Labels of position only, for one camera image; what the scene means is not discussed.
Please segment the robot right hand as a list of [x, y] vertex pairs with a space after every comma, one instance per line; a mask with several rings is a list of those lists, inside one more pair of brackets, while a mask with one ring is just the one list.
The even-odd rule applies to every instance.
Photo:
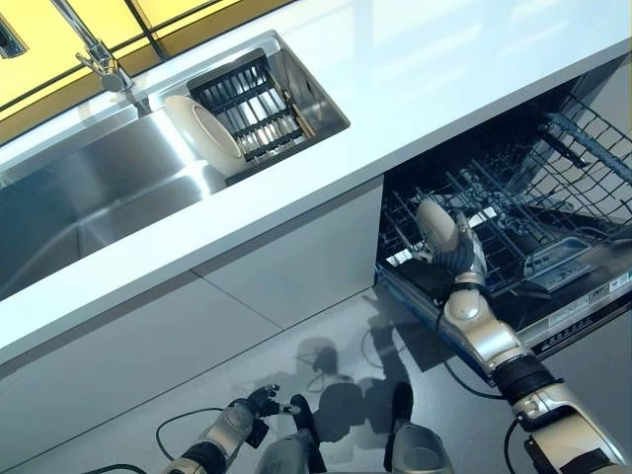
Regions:
[[423, 207], [418, 210], [420, 231], [426, 235], [426, 259], [437, 268], [455, 276], [473, 273], [479, 280], [487, 271], [479, 250], [479, 241], [461, 211], [453, 219], [441, 207]]

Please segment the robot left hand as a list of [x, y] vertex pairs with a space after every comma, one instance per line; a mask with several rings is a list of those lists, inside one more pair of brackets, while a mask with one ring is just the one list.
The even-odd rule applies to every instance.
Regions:
[[276, 415], [299, 415], [300, 408], [298, 406], [291, 403], [282, 404], [276, 400], [279, 391], [278, 384], [264, 385], [246, 398], [240, 398], [237, 404], [244, 405], [255, 418], [259, 419]]

